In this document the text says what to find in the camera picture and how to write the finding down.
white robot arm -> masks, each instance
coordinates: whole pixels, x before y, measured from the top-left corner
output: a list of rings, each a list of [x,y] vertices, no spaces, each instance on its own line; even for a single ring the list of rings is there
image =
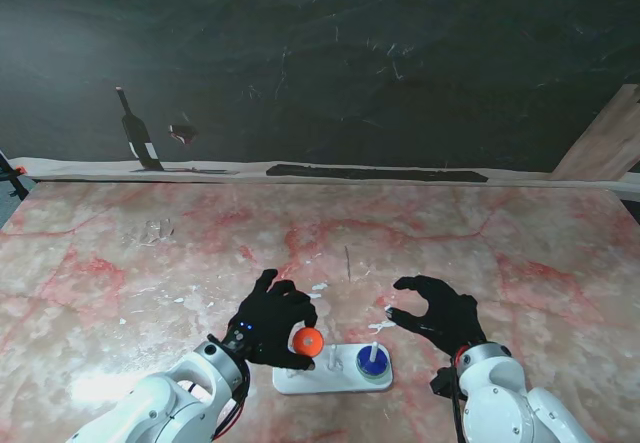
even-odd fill
[[[504,346],[474,346],[456,367],[468,397],[463,416],[468,443],[593,443],[555,396],[543,388],[527,391],[524,369]]]
[[[178,384],[185,381],[207,396],[193,396]],[[113,410],[85,425],[68,443],[209,442],[223,434],[218,416],[232,398],[236,406],[225,421],[239,416],[248,387],[246,363],[209,336],[169,371],[140,380]]]

white tray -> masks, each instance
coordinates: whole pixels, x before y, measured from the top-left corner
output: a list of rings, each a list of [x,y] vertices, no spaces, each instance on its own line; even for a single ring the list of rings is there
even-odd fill
[[[366,379],[356,366],[356,356],[361,348],[370,346],[367,344],[336,345],[337,358],[342,361],[342,371],[328,369],[329,352],[331,345],[324,347],[322,352],[313,361],[315,370],[299,371],[273,369],[273,386],[284,395],[304,395],[310,393],[335,393],[342,391],[384,391],[393,382],[393,368],[391,355],[387,349],[380,345],[380,351],[384,351],[389,359],[389,370],[382,377]]]

blue cap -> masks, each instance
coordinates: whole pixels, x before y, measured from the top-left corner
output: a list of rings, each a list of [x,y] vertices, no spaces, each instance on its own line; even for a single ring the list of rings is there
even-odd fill
[[[389,358],[382,348],[378,348],[375,361],[369,361],[371,356],[372,346],[365,346],[359,352],[356,357],[356,363],[358,370],[365,378],[380,378],[383,376],[389,368]]]

white peg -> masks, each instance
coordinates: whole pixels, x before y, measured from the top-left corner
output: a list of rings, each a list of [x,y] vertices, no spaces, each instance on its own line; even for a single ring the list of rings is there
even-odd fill
[[[378,342],[374,341],[371,345],[371,354],[369,355],[369,361],[373,363],[376,361],[376,355],[378,354]]]
[[[329,369],[333,370],[336,367],[336,353],[338,352],[337,345],[331,345],[329,350]]]

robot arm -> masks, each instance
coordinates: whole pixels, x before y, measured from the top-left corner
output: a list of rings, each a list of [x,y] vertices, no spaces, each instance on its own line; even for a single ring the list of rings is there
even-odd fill
[[[140,380],[113,410],[85,425],[68,441],[197,443],[213,440],[224,431],[220,426],[215,432],[214,429],[220,412],[232,397],[236,408],[244,404],[248,375],[246,363],[210,335],[209,341],[185,355],[169,371]],[[196,398],[180,386],[180,382],[188,382],[192,388],[198,385],[206,391],[206,397]]]
[[[555,396],[542,388],[527,391],[520,363],[504,346],[487,342],[472,296],[422,275],[401,278],[394,287],[417,291],[429,302],[423,316],[397,308],[387,316],[451,357],[451,368],[438,370],[431,388],[451,398],[459,442],[465,441],[464,426],[468,443],[593,443]],[[459,398],[467,400],[462,423]]]
[[[318,316],[308,295],[292,281],[273,280],[276,270],[265,270],[253,291],[229,321],[227,335],[218,341],[209,335],[173,368],[143,378],[108,413],[85,425],[69,443],[204,443],[221,437],[240,416],[249,392],[246,361],[307,370],[313,360],[288,349],[294,325],[315,326]],[[189,390],[179,383],[187,382]],[[195,386],[206,395],[191,394]],[[218,424],[231,400],[235,406]]]
[[[527,392],[524,369],[504,346],[474,346],[456,368],[468,398],[463,423],[469,443],[593,443],[555,396],[543,388]]]

